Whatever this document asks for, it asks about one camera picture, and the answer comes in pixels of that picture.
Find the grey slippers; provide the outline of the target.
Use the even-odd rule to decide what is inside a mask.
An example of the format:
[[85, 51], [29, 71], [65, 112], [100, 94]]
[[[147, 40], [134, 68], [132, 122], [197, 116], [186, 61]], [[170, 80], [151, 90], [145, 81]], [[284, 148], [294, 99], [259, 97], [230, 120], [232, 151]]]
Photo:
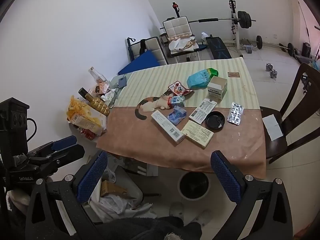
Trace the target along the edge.
[[184, 207], [182, 202], [173, 202], [169, 207], [169, 216], [178, 217], [184, 222], [198, 223], [201, 227], [206, 226], [213, 218], [212, 210], [205, 209], [203, 211], [191, 210]]

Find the small brown card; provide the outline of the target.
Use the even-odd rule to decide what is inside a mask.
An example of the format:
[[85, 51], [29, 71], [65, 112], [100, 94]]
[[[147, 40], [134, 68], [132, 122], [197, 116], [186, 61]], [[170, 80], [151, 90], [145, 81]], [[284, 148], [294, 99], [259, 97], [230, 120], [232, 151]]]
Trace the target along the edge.
[[230, 78], [239, 78], [240, 73], [239, 72], [228, 72], [228, 77]]

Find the white medicine card sleeve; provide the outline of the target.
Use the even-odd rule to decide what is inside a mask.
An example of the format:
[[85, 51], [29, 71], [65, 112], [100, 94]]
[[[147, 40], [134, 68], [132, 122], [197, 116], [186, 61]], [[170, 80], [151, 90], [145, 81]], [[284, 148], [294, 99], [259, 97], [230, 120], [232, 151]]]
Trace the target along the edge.
[[216, 101], [205, 98], [191, 113], [191, 115], [189, 115], [189, 119], [201, 125], [206, 119], [207, 115], [214, 109], [216, 105]]

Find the cream flat medicine box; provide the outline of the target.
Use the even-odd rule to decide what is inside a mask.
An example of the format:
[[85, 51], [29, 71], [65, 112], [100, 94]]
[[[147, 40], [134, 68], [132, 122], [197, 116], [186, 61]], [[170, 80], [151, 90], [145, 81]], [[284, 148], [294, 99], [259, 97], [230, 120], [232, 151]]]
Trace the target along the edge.
[[201, 148], [206, 148], [214, 135], [212, 131], [190, 120], [182, 128], [181, 132]]

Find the white padded chair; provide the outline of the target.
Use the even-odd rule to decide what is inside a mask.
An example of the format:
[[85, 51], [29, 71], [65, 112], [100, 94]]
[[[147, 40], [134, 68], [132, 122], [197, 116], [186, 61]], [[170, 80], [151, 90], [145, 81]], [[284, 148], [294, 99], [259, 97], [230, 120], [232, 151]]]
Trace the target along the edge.
[[186, 16], [163, 21], [163, 29], [168, 39], [169, 56], [177, 63], [181, 61], [181, 56], [184, 56], [186, 61], [191, 61], [192, 56], [198, 61], [201, 60], [201, 47]]

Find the chrome dumbbell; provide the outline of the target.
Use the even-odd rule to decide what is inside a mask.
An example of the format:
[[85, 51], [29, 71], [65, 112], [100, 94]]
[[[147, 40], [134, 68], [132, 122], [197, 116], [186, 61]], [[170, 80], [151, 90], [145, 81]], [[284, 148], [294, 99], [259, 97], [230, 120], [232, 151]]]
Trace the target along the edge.
[[269, 73], [270, 78], [276, 79], [278, 72], [276, 69], [273, 68], [273, 64], [267, 63], [265, 66], [265, 70]]

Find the yellow chip bag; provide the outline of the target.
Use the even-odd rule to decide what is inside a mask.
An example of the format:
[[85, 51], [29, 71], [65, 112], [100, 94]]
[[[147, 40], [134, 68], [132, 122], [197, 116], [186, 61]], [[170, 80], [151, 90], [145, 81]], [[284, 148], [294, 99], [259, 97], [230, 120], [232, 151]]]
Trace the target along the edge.
[[74, 96], [70, 98], [66, 115], [69, 123], [88, 129], [98, 136], [107, 130], [107, 117]]

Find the clear glass bottle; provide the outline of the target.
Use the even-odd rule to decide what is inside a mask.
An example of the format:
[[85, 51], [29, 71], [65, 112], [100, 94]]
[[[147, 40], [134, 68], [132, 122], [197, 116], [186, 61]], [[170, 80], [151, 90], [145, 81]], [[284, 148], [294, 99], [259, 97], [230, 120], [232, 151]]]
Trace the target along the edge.
[[103, 74], [99, 73], [94, 67], [89, 69], [89, 73], [100, 87], [108, 88], [110, 86], [107, 78], [104, 77]]

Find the blue crumpled wrapper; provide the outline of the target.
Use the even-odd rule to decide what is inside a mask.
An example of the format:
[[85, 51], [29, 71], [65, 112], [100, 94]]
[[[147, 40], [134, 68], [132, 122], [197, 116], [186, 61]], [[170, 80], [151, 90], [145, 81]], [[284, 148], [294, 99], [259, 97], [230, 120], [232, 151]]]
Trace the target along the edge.
[[173, 107], [173, 112], [171, 112], [168, 116], [167, 119], [177, 126], [185, 117], [187, 116], [187, 111], [179, 106], [174, 106]]

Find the gold textured bottle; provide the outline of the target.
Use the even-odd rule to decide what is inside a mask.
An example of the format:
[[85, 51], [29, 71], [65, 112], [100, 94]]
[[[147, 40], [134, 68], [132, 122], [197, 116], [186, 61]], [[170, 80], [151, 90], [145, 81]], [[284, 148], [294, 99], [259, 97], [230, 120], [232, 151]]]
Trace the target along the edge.
[[89, 105], [95, 109], [96, 111], [100, 112], [105, 116], [109, 116], [110, 110], [109, 107], [101, 100], [100, 98], [93, 97], [87, 90], [83, 87], [79, 89], [78, 93], [89, 102]]

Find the white cardboard box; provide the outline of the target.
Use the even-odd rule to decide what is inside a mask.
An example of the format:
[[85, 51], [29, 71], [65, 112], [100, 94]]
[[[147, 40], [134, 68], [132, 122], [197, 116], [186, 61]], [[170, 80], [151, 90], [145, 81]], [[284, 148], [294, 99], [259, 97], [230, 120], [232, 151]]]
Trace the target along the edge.
[[207, 85], [208, 95], [221, 101], [227, 92], [227, 79], [214, 76]]

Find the floor barbell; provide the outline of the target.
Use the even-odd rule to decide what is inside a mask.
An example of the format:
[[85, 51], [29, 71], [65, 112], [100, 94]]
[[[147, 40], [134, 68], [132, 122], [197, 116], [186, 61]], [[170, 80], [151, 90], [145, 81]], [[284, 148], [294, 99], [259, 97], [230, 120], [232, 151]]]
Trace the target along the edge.
[[288, 43], [287, 46], [285, 46], [281, 43], [275, 44], [270, 42], [264, 42], [260, 35], [256, 36], [256, 45], [258, 49], [262, 49], [263, 45], [268, 45], [268, 46], [278, 47], [282, 51], [287, 52], [290, 56], [293, 56], [295, 54], [295, 48], [292, 43]]

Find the black weight bench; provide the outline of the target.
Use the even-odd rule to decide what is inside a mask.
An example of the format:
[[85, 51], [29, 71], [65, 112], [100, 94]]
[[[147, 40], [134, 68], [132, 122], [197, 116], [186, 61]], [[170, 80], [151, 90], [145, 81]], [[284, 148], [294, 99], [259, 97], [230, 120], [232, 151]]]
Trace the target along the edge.
[[207, 45], [215, 60], [231, 59], [232, 56], [229, 53], [226, 45], [219, 37], [206, 37]]

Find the long white medicine box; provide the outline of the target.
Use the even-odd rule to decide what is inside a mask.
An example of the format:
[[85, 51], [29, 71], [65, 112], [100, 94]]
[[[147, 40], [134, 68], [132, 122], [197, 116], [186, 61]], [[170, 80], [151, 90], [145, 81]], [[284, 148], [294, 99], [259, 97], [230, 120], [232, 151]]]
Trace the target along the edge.
[[160, 111], [156, 110], [152, 113], [153, 120], [171, 137], [171, 139], [179, 144], [184, 139], [184, 134], [172, 124]]

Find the white bag with trash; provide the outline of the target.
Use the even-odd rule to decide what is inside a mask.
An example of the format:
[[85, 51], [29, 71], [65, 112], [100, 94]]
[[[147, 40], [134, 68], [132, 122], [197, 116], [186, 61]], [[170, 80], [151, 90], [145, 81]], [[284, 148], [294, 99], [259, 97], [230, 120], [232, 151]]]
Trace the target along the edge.
[[121, 218], [156, 218], [152, 204], [124, 170], [124, 162], [107, 155], [107, 168], [90, 196], [85, 211], [93, 222], [111, 222]]

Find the blue foam mat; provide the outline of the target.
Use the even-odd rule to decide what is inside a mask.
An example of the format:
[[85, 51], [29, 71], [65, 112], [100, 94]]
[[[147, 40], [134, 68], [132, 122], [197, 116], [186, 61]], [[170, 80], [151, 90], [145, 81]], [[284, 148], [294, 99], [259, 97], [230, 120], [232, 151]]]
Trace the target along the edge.
[[121, 69], [118, 72], [118, 75], [124, 75], [127, 73], [132, 73], [135, 71], [158, 67], [158, 66], [160, 66], [160, 64], [157, 61], [155, 55], [153, 55], [152, 51], [147, 50], [142, 55], [140, 55], [139, 57], [134, 59], [132, 62], [130, 62], [123, 69]]

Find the white round trash bin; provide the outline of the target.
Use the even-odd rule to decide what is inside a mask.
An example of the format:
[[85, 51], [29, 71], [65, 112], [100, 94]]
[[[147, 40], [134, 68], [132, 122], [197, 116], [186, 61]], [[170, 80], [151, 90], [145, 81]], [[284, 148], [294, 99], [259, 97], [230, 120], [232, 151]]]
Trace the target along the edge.
[[197, 201], [208, 194], [210, 179], [202, 172], [187, 172], [178, 180], [177, 189], [184, 199]]

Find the red white snack packet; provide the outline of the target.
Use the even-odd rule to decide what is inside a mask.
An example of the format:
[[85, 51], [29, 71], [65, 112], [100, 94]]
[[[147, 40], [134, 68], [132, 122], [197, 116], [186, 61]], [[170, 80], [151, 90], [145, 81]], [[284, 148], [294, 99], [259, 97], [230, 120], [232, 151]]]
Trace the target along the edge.
[[188, 94], [191, 94], [193, 92], [192, 89], [187, 89], [185, 88], [180, 81], [175, 81], [171, 85], [168, 86], [167, 90], [169, 95], [174, 95], [174, 96], [186, 96]]

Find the red blue milk carton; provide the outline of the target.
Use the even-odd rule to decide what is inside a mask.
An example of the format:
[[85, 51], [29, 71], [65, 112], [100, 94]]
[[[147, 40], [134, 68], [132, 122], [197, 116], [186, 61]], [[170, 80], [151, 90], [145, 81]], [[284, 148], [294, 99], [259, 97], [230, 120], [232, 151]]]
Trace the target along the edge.
[[184, 107], [185, 106], [185, 96], [170, 96], [168, 97], [168, 106], [174, 108], [175, 106]]

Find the dark wooden chair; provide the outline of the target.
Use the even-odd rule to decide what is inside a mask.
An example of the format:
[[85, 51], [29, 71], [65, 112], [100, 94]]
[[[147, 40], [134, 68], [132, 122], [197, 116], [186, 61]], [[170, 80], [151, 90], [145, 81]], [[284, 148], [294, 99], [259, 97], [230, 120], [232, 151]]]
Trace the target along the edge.
[[[302, 100], [287, 115], [287, 117], [284, 117], [284, 114], [288, 110], [295, 96], [301, 78], [304, 76], [306, 76], [305, 94]], [[283, 134], [282, 137], [272, 141], [267, 130], [264, 130], [266, 141], [266, 159], [271, 164], [287, 153], [319, 137], [319, 128], [317, 128], [291, 144], [288, 144], [286, 140], [287, 135], [289, 135], [295, 128], [308, 120], [308, 118], [310, 118], [319, 110], [319, 71], [306, 63], [301, 64], [282, 108], [278, 111], [272, 108], [261, 106], [260, 110], [263, 118], [269, 115], [273, 115], [275, 117], [276, 122]]]

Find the silver pill blister pack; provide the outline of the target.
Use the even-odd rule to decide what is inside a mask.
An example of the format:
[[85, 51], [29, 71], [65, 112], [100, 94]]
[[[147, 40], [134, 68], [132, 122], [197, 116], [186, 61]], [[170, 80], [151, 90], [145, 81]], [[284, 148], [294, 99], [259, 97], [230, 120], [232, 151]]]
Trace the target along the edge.
[[231, 124], [239, 126], [243, 112], [244, 108], [242, 107], [242, 105], [236, 102], [232, 102], [232, 105], [229, 110], [229, 115], [227, 116], [227, 121]]

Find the teal green snack bag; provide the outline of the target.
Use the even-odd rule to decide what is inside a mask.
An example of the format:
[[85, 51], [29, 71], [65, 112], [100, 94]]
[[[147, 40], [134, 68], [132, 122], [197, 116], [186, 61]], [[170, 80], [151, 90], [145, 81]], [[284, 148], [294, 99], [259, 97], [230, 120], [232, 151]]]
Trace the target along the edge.
[[219, 72], [214, 68], [207, 68], [196, 72], [188, 77], [187, 86], [189, 89], [206, 88], [212, 77], [218, 76]]

